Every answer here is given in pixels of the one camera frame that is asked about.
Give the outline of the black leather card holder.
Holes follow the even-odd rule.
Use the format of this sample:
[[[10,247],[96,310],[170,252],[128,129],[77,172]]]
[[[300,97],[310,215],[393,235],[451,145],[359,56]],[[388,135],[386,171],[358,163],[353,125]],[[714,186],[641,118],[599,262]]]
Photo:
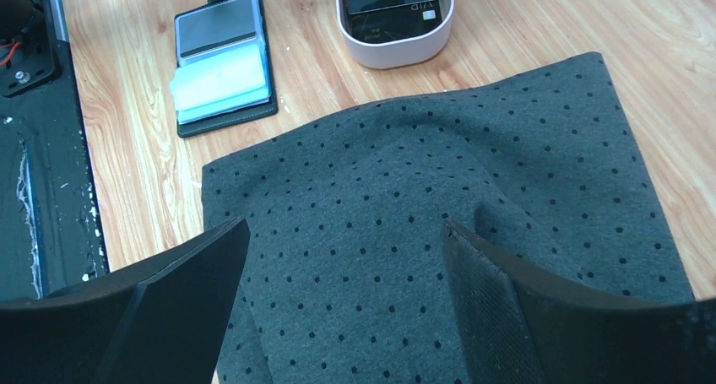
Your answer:
[[[170,92],[190,138],[279,110],[263,0],[206,0],[174,19]]]

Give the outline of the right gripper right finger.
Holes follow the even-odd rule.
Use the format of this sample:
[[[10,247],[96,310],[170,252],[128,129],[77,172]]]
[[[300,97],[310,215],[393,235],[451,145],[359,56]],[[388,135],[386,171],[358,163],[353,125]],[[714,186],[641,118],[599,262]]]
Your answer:
[[[715,302],[576,283],[448,221],[443,256],[473,383],[712,383]]]

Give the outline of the black credit card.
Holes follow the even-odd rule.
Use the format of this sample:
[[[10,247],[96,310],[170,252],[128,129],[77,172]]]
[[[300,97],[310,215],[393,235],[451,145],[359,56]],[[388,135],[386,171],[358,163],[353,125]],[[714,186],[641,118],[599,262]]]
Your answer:
[[[175,17],[178,59],[258,35],[256,0],[225,0]]]

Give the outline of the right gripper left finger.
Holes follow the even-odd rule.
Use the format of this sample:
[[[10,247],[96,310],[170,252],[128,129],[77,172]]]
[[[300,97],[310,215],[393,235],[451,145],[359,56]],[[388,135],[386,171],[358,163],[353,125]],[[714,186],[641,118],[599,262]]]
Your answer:
[[[232,219],[45,298],[1,304],[4,383],[210,383],[247,259]]]

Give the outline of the pink oval tray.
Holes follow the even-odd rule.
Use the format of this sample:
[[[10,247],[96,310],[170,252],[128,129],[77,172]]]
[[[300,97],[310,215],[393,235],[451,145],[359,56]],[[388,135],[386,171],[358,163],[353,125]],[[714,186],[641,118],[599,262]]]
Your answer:
[[[362,66],[427,61],[447,44],[455,0],[335,0],[339,32]]]

